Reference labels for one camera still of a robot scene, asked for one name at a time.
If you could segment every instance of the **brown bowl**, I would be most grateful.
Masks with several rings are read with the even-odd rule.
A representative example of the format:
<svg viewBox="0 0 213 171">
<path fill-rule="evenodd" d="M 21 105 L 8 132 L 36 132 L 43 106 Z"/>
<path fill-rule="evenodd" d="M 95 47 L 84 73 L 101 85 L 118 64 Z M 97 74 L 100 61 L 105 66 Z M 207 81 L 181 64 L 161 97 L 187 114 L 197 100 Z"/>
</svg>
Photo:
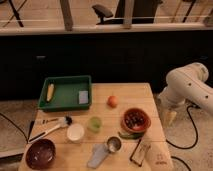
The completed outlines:
<svg viewBox="0 0 213 171">
<path fill-rule="evenodd" d="M 150 125 L 149 116 L 139 108 L 128 109 L 121 120 L 121 126 L 129 133 L 143 133 Z"/>
<path fill-rule="evenodd" d="M 48 139 L 33 143 L 27 151 L 26 163 L 31 169 L 47 169 L 55 158 L 55 145 Z"/>
</svg>

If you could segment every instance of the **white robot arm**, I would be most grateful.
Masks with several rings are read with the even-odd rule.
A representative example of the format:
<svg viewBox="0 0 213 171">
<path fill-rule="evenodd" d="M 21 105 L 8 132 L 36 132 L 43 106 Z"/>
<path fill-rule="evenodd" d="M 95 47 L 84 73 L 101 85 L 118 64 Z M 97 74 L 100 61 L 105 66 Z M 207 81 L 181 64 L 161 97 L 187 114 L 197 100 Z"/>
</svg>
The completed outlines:
<svg viewBox="0 0 213 171">
<path fill-rule="evenodd" d="M 159 94 L 163 107 L 172 109 L 188 99 L 213 114 L 213 89 L 204 83 L 208 76 L 208 69 L 201 63 L 192 63 L 170 71 L 166 76 L 168 85 Z"/>
</svg>

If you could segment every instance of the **white cup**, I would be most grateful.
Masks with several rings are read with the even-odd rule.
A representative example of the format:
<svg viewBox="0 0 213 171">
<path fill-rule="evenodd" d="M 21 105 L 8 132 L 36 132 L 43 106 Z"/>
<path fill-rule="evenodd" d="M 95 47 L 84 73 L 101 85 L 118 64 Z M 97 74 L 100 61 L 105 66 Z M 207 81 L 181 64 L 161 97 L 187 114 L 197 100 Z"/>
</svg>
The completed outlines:
<svg viewBox="0 0 213 171">
<path fill-rule="evenodd" d="M 84 134 L 84 127 L 79 123 L 73 123 L 67 129 L 67 137 L 73 143 L 82 142 Z"/>
</svg>

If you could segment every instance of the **green cup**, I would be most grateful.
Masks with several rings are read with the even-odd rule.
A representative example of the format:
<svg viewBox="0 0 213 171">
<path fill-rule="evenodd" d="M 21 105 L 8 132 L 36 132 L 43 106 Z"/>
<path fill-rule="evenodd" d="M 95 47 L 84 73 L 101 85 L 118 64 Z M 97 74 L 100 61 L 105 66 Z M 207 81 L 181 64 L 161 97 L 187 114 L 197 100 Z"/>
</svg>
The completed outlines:
<svg viewBox="0 0 213 171">
<path fill-rule="evenodd" d="M 101 125 L 101 119 L 97 116 L 94 116 L 89 119 L 87 128 L 94 133 L 98 133 L 100 131 Z"/>
</svg>

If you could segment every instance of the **wooden table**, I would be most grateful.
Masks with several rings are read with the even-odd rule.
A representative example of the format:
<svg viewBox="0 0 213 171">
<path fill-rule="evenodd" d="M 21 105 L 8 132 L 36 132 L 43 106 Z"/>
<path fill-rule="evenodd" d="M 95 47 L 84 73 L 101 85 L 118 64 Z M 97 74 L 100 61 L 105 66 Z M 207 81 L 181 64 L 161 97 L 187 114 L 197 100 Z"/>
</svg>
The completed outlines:
<svg viewBox="0 0 213 171">
<path fill-rule="evenodd" d="M 110 108 L 106 104 L 107 98 L 110 95 L 115 95 L 119 100 L 119 104 L 116 108 Z M 38 111 L 36 119 L 49 119 L 70 115 L 75 123 L 84 125 L 86 132 L 83 142 L 80 144 L 71 143 L 67 139 L 67 128 L 58 129 L 46 136 L 45 138 L 52 140 L 56 146 L 56 157 L 53 165 L 48 170 L 93 170 L 86 167 L 92 155 L 93 146 L 105 142 L 111 136 L 118 136 L 117 132 L 122 129 L 120 126 L 121 116 L 131 107 L 143 109 L 150 116 L 152 122 L 151 127 L 143 137 L 151 141 L 151 149 L 148 151 L 142 167 L 138 167 L 129 161 L 129 157 L 138 140 L 121 139 L 122 148 L 116 154 L 109 155 L 96 170 L 173 170 L 168 146 L 165 142 L 161 122 L 148 83 L 93 84 L 92 105 L 89 110 L 55 113 Z M 92 133 L 86 128 L 87 122 L 92 116 L 98 116 L 102 119 L 102 127 L 99 133 Z M 45 125 L 34 125 L 31 137 L 53 125 L 53 122 Z M 25 153 L 19 167 L 20 171 L 31 170 L 26 165 Z"/>
</svg>

